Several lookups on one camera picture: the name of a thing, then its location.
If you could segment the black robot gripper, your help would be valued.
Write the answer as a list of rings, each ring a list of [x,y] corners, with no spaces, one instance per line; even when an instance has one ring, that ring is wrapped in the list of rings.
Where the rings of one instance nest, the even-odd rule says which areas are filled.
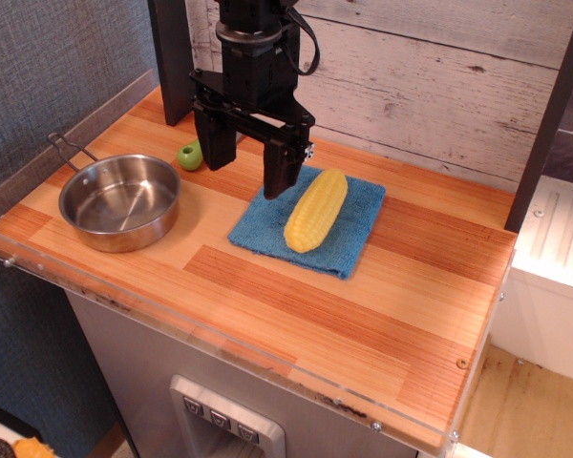
[[[236,159],[236,136],[264,145],[264,196],[275,199],[294,186],[311,153],[314,116],[296,99],[298,79],[314,67],[300,67],[300,38],[272,43],[223,42],[220,72],[196,69],[193,104],[202,157],[211,171]]]

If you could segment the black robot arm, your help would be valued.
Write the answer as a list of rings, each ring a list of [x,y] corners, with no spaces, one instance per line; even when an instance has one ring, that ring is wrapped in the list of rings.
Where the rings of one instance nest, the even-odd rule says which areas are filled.
[[[217,171],[236,158],[236,137],[264,146],[264,193],[274,199],[295,185],[313,145],[314,116],[295,98],[301,76],[301,35],[314,31],[292,1],[222,1],[216,35],[222,45],[221,72],[195,70],[193,104],[203,160]]]

